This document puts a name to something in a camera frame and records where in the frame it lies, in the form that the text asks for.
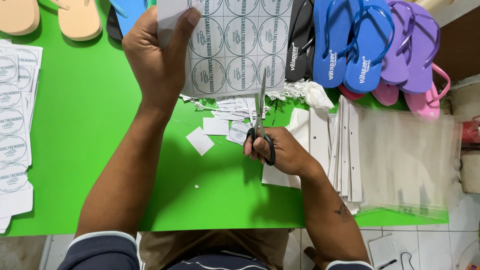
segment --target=scissors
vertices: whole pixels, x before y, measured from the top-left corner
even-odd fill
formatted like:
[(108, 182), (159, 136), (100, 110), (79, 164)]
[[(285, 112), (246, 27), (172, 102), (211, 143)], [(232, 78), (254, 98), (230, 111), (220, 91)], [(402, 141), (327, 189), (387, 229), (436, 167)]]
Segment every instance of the scissors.
[(272, 138), (268, 134), (265, 134), (264, 125), (262, 123), (262, 117), (264, 114), (264, 103), (265, 103), (265, 83), (266, 83), (266, 75), (267, 75), (266, 71), (267, 69), (265, 68), (264, 80), (262, 81), (262, 88), (260, 89), (259, 93), (255, 94), (255, 109), (257, 112), (257, 122), (255, 123), (255, 126), (253, 128), (248, 130), (247, 139), (249, 136), (252, 136), (252, 151), (254, 151), (253, 142), (257, 138), (257, 129), (258, 127), (260, 127), (260, 134), (270, 146), (271, 158), (270, 160), (267, 160), (267, 158), (265, 158), (265, 163), (267, 163), (267, 165), (269, 166), (273, 166), (275, 164), (275, 147), (273, 145)]

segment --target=hand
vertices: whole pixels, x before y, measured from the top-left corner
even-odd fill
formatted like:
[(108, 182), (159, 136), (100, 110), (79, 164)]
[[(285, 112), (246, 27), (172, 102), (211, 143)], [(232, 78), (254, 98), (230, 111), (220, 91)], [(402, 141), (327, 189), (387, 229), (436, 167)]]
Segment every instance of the hand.
[[(265, 133), (273, 140), (276, 156), (274, 166), (281, 172), (302, 177), (311, 171), (311, 168), (320, 165), (285, 127), (266, 127)], [(243, 154), (246, 157), (251, 156), (252, 160), (258, 157), (265, 164), (265, 158), (270, 158), (270, 146), (261, 137), (260, 129), (257, 130), (253, 148), (252, 152), (252, 137), (249, 136), (243, 143)]]
[(185, 84), (187, 44), (201, 14), (187, 10), (165, 49), (158, 47), (156, 14), (156, 5), (145, 11), (123, 37), (122, 46), (142, 91), (140, 106), (169, 118)]

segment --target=green table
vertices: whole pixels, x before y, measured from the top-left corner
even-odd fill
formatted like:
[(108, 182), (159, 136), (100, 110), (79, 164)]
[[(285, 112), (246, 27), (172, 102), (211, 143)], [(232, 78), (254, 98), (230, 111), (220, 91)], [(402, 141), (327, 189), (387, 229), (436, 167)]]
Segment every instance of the green table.
[[(4, 235), (74, 233), (88, 191), (140, 102), (121, 45), (105, 30), (110, 4), (97, 2), (104, 31), (90, 41), (63, 36), (57, 7), (48, 0), (39, 0), (41, 21), (35, 32), (21, 37), (0, 33), (15, 44), (44, 48), (28, 171), (34, 206), (14, 216)], [(329, 96), (336, 103), (338, 90), (329, 90)], [(370, 94), (359, 103), (381, 107)], [(294, 107), (307, 109), (298, 100), (279, 102), (275, 126), (287, 125)], [(404, 109), (405, 101), (391, 108)], [(203, 157), (191, 146), (185, 136), (211, 116), (179, 99), (172, 119), (181, 123), (170, 121), (165, 131), (157, 181), (140, 230), (304, 227), (300, 190), (262, 185), (261, 164), (244, 158), (239, 145), (211, 136), (215, 145)], [(274, 117), (270, 111), (264, 124)], [(356, 219), (360, 226), (442, 222), (382, 209)]]

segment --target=person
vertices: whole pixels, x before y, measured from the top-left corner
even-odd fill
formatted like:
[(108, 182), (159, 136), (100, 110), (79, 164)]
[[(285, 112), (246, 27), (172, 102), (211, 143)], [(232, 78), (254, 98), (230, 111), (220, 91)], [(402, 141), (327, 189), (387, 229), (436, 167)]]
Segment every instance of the person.
[[(152, 194), (163, 133), (184, 86), (187, 43), (201, 17), (196, 9), (186, 11), (167, 48), (160, 49), (156, 14), (152, 6), (123, 38), (142, 101), (85, 199), (59, 270), (140, 269), (134, 237)], [(275, 145), (275, 167), (301, 179), (306, 228), (319, 267), (373, 269), (357, 223), (321, 165), (285, 128), (265, 132)], [(261, 137), (247, 139), (243, 146), (246, 157), (262, 163), (269, 151)], [(140, 257), (146, 270), (281, 270), (288, 233), (289, 229), (143, 232)]]

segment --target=sheet of stickers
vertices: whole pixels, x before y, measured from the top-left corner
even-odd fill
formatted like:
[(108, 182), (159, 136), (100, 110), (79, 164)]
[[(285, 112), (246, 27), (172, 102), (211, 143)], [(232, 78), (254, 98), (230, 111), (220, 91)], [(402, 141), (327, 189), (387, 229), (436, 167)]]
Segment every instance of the sheet of stickers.
[(0, 233), (11, 216), (32, 210), (30, 126), (42, 51), (0, 40)]
[[(212, 98), (284, 87), (293, 0), (181, 0), (202, 18), (189, 42), (182, 94)], [(172, 14), (159, 12), (159, 22)]]

